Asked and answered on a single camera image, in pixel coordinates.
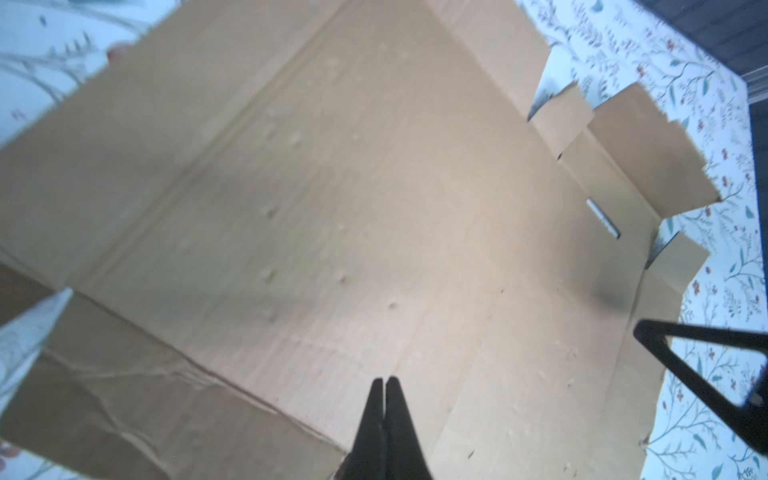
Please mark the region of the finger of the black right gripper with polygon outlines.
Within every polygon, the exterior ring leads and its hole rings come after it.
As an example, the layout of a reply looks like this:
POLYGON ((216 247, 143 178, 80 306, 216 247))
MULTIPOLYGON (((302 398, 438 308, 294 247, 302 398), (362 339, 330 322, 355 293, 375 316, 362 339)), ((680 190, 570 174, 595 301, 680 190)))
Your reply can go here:
POLYGON ((728 400, 705 378, 676 355, 667 344, 669 337, 751 350, 765 355, 767 335, 668 321, 641 319, 633 329, 634 338, 667 370, 671 371, 747 446, 761 455, 767 453, 767 374, 759 375, 742 404, 728 400))

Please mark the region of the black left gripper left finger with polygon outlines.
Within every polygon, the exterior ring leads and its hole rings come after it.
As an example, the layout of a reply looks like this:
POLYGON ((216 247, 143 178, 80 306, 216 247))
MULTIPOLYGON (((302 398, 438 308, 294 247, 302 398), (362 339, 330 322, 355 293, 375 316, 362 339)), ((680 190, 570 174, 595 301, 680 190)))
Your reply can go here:
POLYGON ((381 378, 376 378, 370 387, 352 449, 335 472, 336 479, 385 478, 386 435, 383 422, 384 383, 381 378))

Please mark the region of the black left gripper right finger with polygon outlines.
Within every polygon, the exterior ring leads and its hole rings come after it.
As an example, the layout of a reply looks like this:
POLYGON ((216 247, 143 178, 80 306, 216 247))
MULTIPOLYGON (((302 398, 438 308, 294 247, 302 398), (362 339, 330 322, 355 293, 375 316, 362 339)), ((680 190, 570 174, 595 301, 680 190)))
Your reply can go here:
POLYGON ((385 478, 392 480, 431 480, 411 419, 402 386, 391 376, 385 385, 383 420, 386 454, 385 478))

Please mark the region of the brown cardboard box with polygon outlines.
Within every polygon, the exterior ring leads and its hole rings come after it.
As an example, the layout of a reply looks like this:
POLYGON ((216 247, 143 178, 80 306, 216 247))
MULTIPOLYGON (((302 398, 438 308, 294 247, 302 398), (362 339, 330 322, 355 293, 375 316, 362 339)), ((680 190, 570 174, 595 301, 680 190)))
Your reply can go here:
POLYGON ((191 1, 1 152, 1 435, 110 479, 325 479, 395 376, 437 479, 635 477, 720 199, 640 84, 532 106, 512 1, 191 1))

